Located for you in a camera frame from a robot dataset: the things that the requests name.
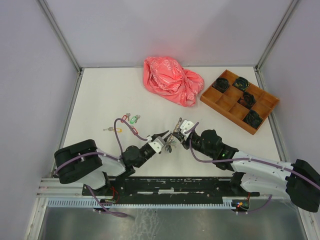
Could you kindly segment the metal keyring with keys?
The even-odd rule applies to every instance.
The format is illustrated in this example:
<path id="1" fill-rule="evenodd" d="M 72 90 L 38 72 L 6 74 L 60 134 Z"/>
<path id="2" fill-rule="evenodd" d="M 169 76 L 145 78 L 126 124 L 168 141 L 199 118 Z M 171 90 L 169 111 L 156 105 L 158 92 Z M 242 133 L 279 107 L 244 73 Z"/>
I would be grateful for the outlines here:
<path id="1" fill-rule="evenodd" d="M 175 136 L 173 133 L 179 133 L 180 132 L 180 126 L 183 122 L 183 119 L 180 117 L 177 124 L 175 125 L 173 131 L 165 138 L 165 146 L 164 149 L 166 152 L 171 153 L 172 147 L 175 146 L 176 142 L 174 140 Z"/>

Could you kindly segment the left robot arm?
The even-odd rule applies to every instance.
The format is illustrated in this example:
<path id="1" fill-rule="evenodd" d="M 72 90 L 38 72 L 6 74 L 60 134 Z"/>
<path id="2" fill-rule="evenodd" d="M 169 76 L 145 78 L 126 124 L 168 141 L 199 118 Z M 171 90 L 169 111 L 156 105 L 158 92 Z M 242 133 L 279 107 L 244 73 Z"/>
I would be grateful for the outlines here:
<path id="1" fill-rule="evenodd" d="M 148 136 L 142 147 L 131 145 L 119 157 L 102 151 L 93 139 L 61 148 L 54 153 L 55 174 L 63 185 L 81 183 L 106 195 L 111 189 L 109 176 L 123 179 L 134 174 L 136 168 L 162 152 L 168 133 Z"/>

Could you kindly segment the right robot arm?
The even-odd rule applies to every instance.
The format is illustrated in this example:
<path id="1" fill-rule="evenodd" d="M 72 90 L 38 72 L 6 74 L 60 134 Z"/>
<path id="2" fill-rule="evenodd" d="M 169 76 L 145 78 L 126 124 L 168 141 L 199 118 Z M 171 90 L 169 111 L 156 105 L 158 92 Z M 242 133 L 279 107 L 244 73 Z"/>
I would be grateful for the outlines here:
<path id="1" fill-rule="evenodd" d="M 199 152 L 209 158 L 208 163 L 232 171 L 229 189 L 234 195 L 247 192 L 283 197 L 305 211 L 318 212 L 320 175 L 307 161 L 275 162 L 250 155 L 223 143 L 213 129 L 201 135 L 190 131 L 174 136 L 192 154 Z"/>

